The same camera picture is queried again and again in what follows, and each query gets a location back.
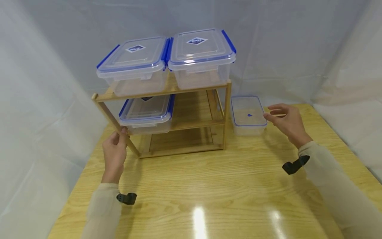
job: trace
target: white backdrop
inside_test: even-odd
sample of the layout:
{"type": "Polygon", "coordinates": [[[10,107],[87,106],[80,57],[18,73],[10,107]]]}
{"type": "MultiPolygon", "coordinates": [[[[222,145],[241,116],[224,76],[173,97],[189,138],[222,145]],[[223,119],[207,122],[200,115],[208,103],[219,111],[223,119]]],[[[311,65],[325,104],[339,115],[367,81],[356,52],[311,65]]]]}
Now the white backdrop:
{"type": "MultiPolygon", "coordinates": [[[[364,0],[3,0],[0,235],[45,238],[106,121],[95,66],[128,39],[218,27],[233,92],[310,102],[364,0]]],[[[108,104],[113,112],[119,103],[108,104]]]]}
{"type": "Polygon", "coordinates": [[[382,181],[382,1],[367,7],[314,107],[382,181]]]}

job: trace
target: sleeve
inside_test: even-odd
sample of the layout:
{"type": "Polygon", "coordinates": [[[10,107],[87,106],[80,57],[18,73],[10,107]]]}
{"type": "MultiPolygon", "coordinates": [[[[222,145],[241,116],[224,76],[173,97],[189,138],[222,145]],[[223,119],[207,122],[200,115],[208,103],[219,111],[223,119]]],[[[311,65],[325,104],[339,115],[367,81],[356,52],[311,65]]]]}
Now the sleeve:
{"type": "Polygon", "coordinates": [[[82,239],[114,238],[121,216],[118,184],[100,184],[87,209],[82,239]]]}
{"type": "Polygon", "coordinates": [[[309,155],[304,165],[307,178],[320,191],[345,239],[382,238],[382,214],[346,176],[325,147],[314,141],[302,146],[298,155],[309,155]]]}

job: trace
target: bamboo shelf rack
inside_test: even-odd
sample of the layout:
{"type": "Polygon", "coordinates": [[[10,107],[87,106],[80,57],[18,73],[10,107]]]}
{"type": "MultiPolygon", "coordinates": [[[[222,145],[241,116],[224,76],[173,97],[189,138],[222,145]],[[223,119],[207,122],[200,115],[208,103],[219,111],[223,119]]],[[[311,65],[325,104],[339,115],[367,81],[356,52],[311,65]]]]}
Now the bamboo shelf rack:
{"type": "Polygon", "coordinates": [[[104,94],[93,94],[92,100],[106,119],[113,125],[117,132],[121,132],[121,125],[105,105],[105,101],[132,99],[140,97],[159,96],[166,94],[177,94],[175,97],[174,113],[172,116],[172,125],[170,131],[187,130],[193,128],[209,127],[213,143],[210,145],[188,146],[179,149],[170,150],[150,150],[151,135],[145,135],[146,143],[144,150],[140,152],[130,140],[126,139],[129,149],[139,158],[150,158],[165,155],[193,153],[212,150],[225,150],[227,143],[227,128],[229,123],[229,102],[231,98],[231,81],[224,85],[217,85],[206,88],[179,89],[176,83],[175,75],[169,73],[165,89],[161,92],[149,94],[137,94],[119,97],[116,96],[111,88],[108,88],[104,94]],[[217,93],[218,88],[225,88],[225,106],[224,110],[217,93]],[[198,111],[198,117],[190,117],[192,111],[198,111]],[[222,134],[216,131],[217,126],[223,126],[222,134]]]}

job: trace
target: black strap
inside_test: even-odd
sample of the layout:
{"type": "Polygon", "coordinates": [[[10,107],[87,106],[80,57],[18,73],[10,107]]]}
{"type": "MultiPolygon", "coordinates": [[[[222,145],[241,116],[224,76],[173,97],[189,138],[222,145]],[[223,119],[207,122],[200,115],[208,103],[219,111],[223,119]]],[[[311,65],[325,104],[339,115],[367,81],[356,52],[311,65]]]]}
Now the black strap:
{"type": "Polygon", "coordinates": [[[283,165],[283,169],[289,175],[295,174],[302,166],[304,166],[309,161],[309,159],[310,159],[309,155],[302,155],[293,163],[286,162],[283,165]]]}
{"type": "Polygon", "coordinates": [[[128,193],[127,195],[124,195],[124,194],[117,195],[117,200],[126,205],[134,205],[136,198],[137,198],[137,195],[132,192],[128,193]]]}

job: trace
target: plastic food container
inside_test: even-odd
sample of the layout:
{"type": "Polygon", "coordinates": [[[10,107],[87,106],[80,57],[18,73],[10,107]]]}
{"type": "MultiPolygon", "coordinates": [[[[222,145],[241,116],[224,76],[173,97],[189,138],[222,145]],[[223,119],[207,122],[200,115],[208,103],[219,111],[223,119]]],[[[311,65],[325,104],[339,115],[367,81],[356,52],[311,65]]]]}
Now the plastic food container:
{"type": "Polygon", "coordinates": [[[231,117],[237,136],[260,135],[268,122],[257,96],[232,96],[231,117]]]}
{"type": "Polygon", "coordinates": [[[130,134],[167,133],[171,128],[175,95],[128,99],[119,113],[130,134]]]}
{"type": "Polygon", "coordinates": [[[179,33],[170,39],[168,68],[180,89],[225,84],[236,49],[224,30],[207,29],[179,33]]]}
{"type": "Polygon", "coordinates": [[[152,37],[118,45],[97,65],[97,75],[105,79],[117,96],[163,91],[169,41],[152,37]]]}

